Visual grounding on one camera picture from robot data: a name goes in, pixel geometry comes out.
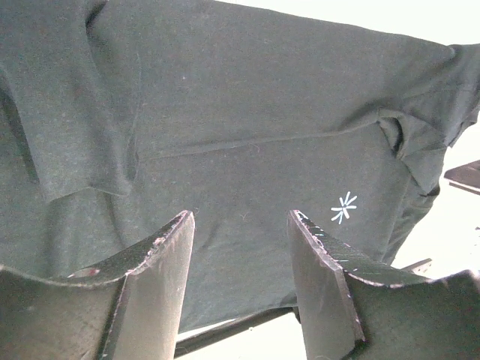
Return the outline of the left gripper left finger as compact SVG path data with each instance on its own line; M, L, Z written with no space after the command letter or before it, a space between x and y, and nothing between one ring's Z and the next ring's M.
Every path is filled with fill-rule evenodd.
M3 359L172 359L195 221L156 233L67 277L1 267Z

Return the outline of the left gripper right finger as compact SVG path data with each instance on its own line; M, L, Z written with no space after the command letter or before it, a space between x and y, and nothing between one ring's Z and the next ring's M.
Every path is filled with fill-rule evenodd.
M288 215L309 359L477 359L479 273L431 280L374 261Z

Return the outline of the black t shirt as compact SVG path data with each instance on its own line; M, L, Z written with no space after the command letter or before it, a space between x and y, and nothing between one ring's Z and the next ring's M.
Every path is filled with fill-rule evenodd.
M391 264L479 46L219 1L1 3L1 263L66 276L190 210L180 329L296 303L287 212Z

